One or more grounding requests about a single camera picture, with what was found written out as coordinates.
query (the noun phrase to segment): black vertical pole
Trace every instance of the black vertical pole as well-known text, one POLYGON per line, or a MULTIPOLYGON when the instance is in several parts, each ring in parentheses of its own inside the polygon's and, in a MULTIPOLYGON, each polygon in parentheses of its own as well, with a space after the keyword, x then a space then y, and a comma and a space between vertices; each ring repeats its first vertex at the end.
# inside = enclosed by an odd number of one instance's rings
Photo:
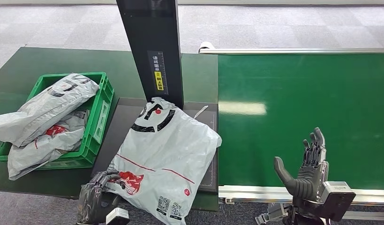
POLYGON ((183 108, 177 0, 117 0, 146 99, 183 108))

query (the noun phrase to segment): green plastic crate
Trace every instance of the green plastic crate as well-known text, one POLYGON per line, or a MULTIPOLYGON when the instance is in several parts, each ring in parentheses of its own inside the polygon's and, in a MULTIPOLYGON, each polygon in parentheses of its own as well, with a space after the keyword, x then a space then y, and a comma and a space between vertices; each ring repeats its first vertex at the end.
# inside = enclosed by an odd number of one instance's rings
MULTIPOLYGON (((80 74, 99 84, 97 94, 79 107, 79 109, 90 110, 90 115, 88 117, 80 149, 79 151, 66 153, 59 157, 59 159, 38 168, 38 170, 91 168, 94 164, 95 158, 102 144, 109 109, 113 100, 114 89, 104 72, 80 74)), ((67 75, 69 74, 50 74, 40 76, 27 100, 36 96, 38 93, 42 92, 44 89, 53 85, 55 82, 67 75)), ((8 154, 11 146, 12 144, 9 142, 1 144, 0 161, 8 161, 8 154)))

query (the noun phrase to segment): yellow warning label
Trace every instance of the yellow warning label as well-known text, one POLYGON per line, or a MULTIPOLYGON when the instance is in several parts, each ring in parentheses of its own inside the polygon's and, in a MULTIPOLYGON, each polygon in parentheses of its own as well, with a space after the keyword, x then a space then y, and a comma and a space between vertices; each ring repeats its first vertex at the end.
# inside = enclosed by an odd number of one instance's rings
POLYGON ((161 72, 155 71, 157 90, 164 90, 163 80, 161 79, 161 72))

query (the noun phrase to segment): scale platform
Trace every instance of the scale platform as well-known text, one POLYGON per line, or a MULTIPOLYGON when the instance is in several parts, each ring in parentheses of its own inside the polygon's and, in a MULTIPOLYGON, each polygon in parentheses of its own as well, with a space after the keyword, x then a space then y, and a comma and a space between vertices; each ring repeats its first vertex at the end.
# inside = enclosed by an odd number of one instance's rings
MULTIPOLYGON (((111 160, 116 155, 126 135, 134 124, 136 118, 146 105, 145 99, 140 98, 119 98, 117 102, 112 121, 106 133, 104 142, 95 160, 91 177, 100 171, 105 171, 111 160)), ((204 110, 196 119, 199 122, 207 124, 214 131, 218 131, 218 104, 186 102, 183 111, 191 117, 201 110, 205 105, 208 108, 204 110)), ((218 149, 214 159, 207 169, 206 174, 200 183, 198 191, 211 193, 218 192, 218 149)))

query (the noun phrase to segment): white plastic mailer bag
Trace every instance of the white plastic mailer bag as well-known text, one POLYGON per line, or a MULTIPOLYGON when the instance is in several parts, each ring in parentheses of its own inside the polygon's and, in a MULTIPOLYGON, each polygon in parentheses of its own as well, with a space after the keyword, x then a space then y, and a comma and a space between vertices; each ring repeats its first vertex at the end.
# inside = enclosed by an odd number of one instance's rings
POLYGON ((32 142, 61 118, 94 96, 99 85, 80 74, 69 74, 48 87, 17 112, 0 115, 0 141, 20 147, 32 142))
POLYGON ((184 225, 221 137, 174 104, 155 97, 129 130, 108 169, 105 191, 168 225, 184 225))
POLYGON ((8 154, 8 178, 16 180, 76 150, 83 138, 88 114, 88 110, 74 111, 28 145, 12 146, 8 154))

